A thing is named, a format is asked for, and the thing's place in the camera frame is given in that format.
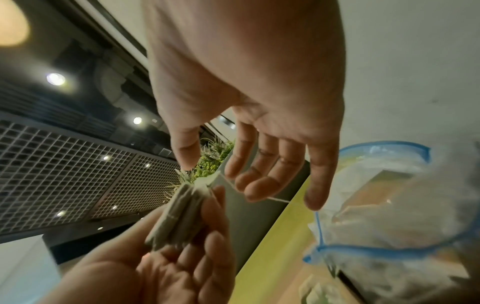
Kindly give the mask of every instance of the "metal grid panel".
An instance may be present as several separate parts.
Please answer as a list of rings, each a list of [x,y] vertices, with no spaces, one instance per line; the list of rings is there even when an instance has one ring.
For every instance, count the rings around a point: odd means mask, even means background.
[[[0,234],[81,220],[131,156],[0,120]]]
[[[139,156],[92,217],[152,210],[168,202],[166,194],[172,192],[168,186],[179,183],[175,169],[180,169],[177,163]]]

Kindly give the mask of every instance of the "person's left hand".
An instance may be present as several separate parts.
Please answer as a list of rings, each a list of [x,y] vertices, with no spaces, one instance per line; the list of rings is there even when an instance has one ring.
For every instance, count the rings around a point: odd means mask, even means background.
[[[145,255],[145,238],[162,206],[85,256],[40,304],[227,303],[235,284],[235,258],[225,189],[213,192],[216,199],[206,199],[201,208],[207,228],[182,251],[167,246]]]

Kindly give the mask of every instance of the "plastic bag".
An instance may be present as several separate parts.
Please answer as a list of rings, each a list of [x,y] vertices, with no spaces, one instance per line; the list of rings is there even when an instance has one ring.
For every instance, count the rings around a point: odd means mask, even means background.
[[[461,288],[458,279],[474,279],[462,257],[478,252],[479,146],[432,150],[428,166],[430,155],[384,149],[342,169],[309,225],[318,246],[304,261],[341,270],[373,303]]]

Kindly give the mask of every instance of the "folded paper packet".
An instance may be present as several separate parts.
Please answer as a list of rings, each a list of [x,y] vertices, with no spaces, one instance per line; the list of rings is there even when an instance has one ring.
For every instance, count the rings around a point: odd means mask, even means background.
[[[146,237],[145,244],[149,245],[152,251],[165,245],[173,245],[177,249],[185,248],[205,227],[201,216],[202,203],[213,195],[209,185],[217,175],[197,179],[195,184],[184,183],[178,188]]]

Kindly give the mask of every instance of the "hand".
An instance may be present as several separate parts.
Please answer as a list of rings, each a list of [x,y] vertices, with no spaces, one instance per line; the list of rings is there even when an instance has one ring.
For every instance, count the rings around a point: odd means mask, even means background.
[[[345,42],[336,0],[143,0],[150,79],[185,170],[198,129],[232,107],[237,139],[225,169],[250,201],[280,192],[310,155],[305,196],[318,210],[337,166]],[[257,140],[250,169],[240,174]]]
[[[225,189],[213,191],[216,199],[206,199],[201,208],[208,228],[181,252],[167,246],[145,255],[145,238],[162,206],[85,256],[40,304],[227,303],[235,284],[235,258]]]

